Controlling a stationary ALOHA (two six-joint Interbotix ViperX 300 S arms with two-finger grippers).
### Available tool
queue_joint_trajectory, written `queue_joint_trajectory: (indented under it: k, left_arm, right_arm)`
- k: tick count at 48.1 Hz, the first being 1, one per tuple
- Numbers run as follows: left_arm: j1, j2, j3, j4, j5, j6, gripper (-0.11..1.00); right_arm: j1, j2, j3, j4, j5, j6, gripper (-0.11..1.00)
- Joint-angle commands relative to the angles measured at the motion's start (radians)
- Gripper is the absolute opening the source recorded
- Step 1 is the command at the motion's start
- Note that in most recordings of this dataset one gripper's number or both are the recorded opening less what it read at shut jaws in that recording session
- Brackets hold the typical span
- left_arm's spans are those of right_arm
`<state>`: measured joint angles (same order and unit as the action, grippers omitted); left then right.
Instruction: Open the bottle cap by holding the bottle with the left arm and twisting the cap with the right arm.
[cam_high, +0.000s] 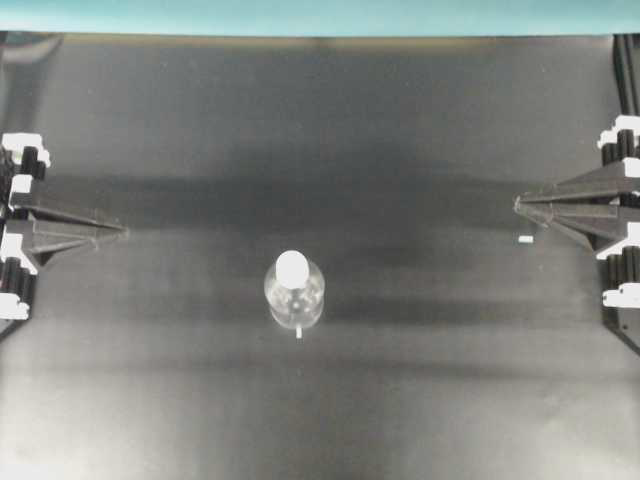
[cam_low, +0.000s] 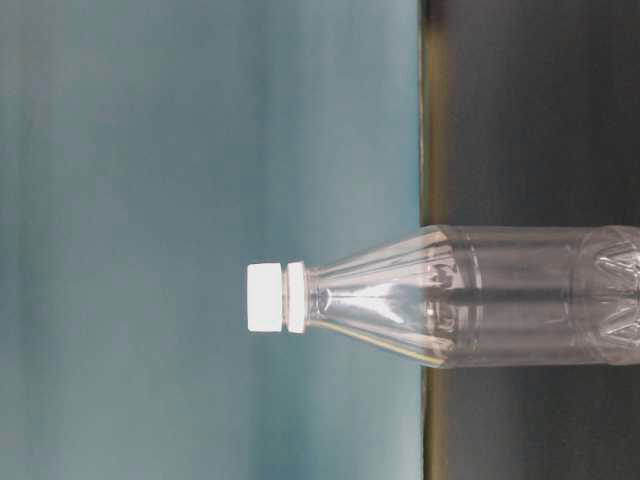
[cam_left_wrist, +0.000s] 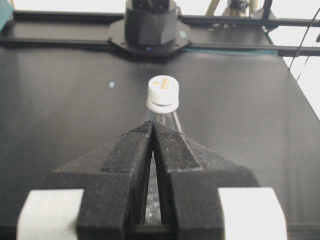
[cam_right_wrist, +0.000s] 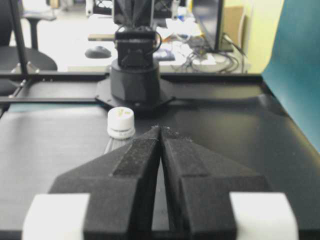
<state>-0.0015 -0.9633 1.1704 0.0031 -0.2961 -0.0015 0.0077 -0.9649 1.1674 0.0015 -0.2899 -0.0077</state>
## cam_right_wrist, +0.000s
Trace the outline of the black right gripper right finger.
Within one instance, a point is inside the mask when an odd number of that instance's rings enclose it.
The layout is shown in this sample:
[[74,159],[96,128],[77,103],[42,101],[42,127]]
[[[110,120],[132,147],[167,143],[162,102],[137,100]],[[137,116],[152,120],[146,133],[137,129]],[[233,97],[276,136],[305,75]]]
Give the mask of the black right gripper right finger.
[[174,226],[191,240],[296,240],[287,196],[267,178],[172,131],[160,129]]

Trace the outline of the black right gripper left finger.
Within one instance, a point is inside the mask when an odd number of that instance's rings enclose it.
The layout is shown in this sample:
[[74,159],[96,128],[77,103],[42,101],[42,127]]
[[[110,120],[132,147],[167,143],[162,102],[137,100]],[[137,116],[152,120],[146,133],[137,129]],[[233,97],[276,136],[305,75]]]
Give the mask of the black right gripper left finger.
[[152,226],[160,128],[57,176],[37,194],[24,240],[127,240]]

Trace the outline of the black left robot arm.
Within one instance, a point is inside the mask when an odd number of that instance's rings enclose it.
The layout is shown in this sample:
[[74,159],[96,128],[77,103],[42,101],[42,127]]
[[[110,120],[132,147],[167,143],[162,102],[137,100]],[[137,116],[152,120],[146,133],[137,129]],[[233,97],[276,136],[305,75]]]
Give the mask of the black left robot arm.
[[114,35],[117,58],[110,65],[108,77],[97,83],[96,101],[142,112],[175,100],[154,58],[162,44],[153,27],[155,2],[114,0],[112,3],[113,22],[119,25]]

